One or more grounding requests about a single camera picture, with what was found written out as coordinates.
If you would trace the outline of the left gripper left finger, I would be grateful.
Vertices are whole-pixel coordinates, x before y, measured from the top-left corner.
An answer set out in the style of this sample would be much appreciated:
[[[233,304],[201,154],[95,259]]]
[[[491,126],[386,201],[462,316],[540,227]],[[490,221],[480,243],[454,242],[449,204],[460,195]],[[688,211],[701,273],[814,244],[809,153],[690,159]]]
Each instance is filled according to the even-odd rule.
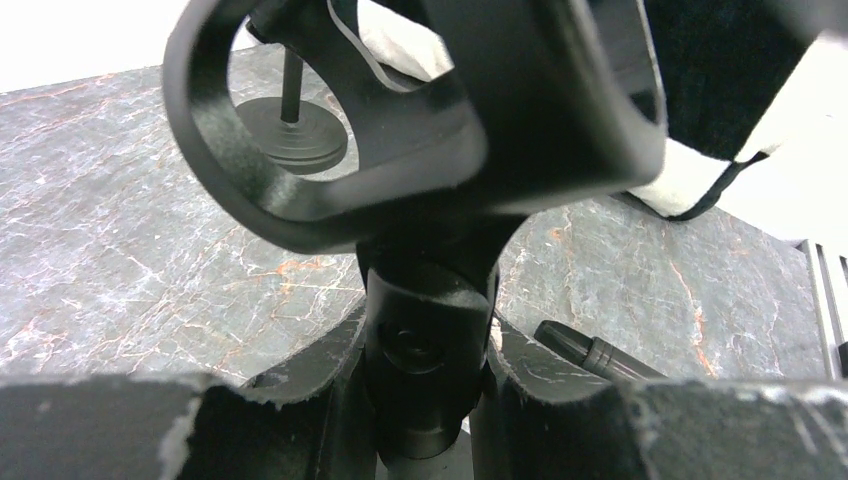
[[[364,479],[357,305],[236,387],[205,373],[5,376],[5,479]]]

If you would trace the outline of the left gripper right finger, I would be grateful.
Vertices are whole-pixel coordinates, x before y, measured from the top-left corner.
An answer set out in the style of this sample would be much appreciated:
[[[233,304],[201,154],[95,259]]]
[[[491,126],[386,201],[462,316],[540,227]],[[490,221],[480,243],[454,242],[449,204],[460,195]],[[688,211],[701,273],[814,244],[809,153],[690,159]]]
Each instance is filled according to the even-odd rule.
[[[495,321],[471,436],[478,479],[843,479],[847,386],[609,382]]]

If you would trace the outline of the black microphone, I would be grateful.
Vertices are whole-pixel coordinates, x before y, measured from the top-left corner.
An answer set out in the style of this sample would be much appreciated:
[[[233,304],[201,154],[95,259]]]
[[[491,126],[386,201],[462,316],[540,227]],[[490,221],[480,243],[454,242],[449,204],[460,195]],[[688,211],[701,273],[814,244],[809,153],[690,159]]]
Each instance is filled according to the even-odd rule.
[[[589,337],[563,323],[545,320],[534,339],[565,360],[610,381],[665,378],[658,370],[600,337]]]

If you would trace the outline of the black mic stand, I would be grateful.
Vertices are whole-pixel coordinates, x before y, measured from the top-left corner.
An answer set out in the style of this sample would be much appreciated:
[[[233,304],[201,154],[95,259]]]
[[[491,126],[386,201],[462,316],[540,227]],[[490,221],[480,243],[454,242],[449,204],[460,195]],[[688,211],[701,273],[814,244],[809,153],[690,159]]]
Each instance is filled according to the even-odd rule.
[[[303,72],[303,60],[287,50],[281,95],[247,100],[236,111],[273,163],[296,175],[312,175],[344,159],[348,134],[332,112],[301,99]]]
[[[393,85],[328,1],[192,1],[163,94],[211,197],[294,253],[354,253],[365,298],[327,336],[258,375],[251,439],[195,455],[198,475],[431,478],[471,424],[477,479],[647,479],[622,388],[509,325],[499,258],[532,215],[661,171],[665,100],[641,1],[425,1],[453,68]],[[245,19],[303,58],[343,107],[359,167],[329,182],[276,165],[231,100]]]

